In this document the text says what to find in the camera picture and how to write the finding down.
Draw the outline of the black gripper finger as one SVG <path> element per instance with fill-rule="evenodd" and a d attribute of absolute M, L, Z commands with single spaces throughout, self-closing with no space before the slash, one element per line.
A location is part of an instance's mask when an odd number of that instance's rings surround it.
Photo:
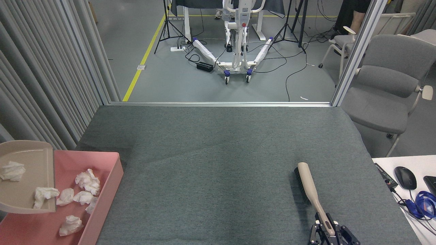
<path fill-rule="evenodd" d="M 347 226 L 339 225 L 332 216 L 327 213 L 326 238 L 329 245 L 360 245 L 361 242 L 354 236 Z"/>
<path fill-rule="evenodd" d="M 310 231 L 310 245 L 322 245 L 324 243 L 324 228 L 325 225 L 320 218 L 320 213 L 316 213 L 315 223 L 313 223 Z"/>

